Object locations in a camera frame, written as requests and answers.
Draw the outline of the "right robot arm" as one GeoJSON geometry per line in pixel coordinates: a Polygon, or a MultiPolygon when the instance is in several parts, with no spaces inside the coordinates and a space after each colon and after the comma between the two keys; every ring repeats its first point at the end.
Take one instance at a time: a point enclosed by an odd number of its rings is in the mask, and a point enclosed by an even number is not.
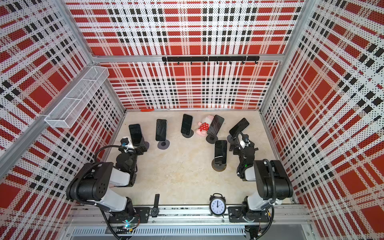
{"type": "Polygon", "coordinates": [[[237,176],[244,182],[256,183],[256,191],[246,196],[240,207],[228,210],[231,223],[271,223],[274,205],[293,196],[293,186],[278,160],[256,160],[257,148],[242,132],[237,133],[233,152],[239,156],[237,176]]]}

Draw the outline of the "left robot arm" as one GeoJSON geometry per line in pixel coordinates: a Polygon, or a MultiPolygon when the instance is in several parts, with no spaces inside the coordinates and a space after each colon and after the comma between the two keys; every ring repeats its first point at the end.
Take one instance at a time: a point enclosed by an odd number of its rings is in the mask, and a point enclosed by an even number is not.
{"type": "Polygon", "coordinates": [[[129,231],[149,220],[150,208],[135,208],[129,197],[114,192],[111,188],[133,187],[138,173],[138,156],[143,155],[150,144],[141,140],[134,146],[129,138],[121,139],[115,147],[120,151],[116,162],[86,163],[71,181],[66,190],[69,200],[83,205],[98,207],[102,214],[110,213],[106,222],[123,223],[129,231]]]}

